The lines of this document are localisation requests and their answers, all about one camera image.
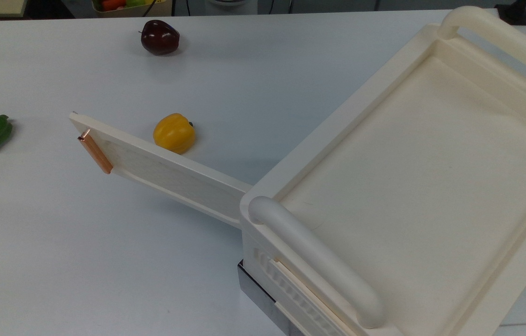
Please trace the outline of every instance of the cable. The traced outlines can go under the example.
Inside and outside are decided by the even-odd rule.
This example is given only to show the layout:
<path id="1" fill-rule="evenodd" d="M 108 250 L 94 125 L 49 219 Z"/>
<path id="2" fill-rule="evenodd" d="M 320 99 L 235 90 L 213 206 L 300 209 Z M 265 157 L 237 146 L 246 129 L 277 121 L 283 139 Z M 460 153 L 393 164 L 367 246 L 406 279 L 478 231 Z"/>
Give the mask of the cable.
<path id="1" fill-rule="evenodd" d="M 151 10 L 151 8 L 153 7 L 153 5 L 155 5 L 155 2 L 157 0 L 153 0 L 152 4 L 149 5 L 149 8 L 145 11 L 145 14 L 143 14 L 143 17 L 146 17 L 147 16 L 147 13 L 149 13 L 149 11 Z"/>

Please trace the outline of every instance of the white plastic tray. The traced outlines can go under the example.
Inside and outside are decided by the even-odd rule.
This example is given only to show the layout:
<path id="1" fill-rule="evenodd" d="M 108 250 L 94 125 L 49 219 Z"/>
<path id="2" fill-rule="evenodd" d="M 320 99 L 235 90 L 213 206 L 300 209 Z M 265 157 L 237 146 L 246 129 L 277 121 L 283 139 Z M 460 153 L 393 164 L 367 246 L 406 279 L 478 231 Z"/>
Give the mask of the white plastic tray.
<path id="1" fill-rule="evenodd" d="M 246 269 L 293 315 L 282 268 L 355 334 L 491 335 L 526 285 L 526 79 L 458 26 L 526 64 L 526 36 L 456 9 L 242 198 Z"/>

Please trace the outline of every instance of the apple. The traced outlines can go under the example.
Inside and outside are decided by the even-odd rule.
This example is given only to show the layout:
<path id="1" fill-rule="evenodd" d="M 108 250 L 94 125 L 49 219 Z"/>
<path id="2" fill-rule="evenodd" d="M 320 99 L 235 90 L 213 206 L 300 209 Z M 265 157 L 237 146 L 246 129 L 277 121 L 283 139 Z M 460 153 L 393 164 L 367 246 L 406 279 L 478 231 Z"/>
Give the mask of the apple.
<path id="1" fill-rule="evenodd" d="M 165 55 L 175 51 L 179 41 L 178 31 L 164 21 L 148 21 L 141 32 L 141 44 L 153 55 Z"/>

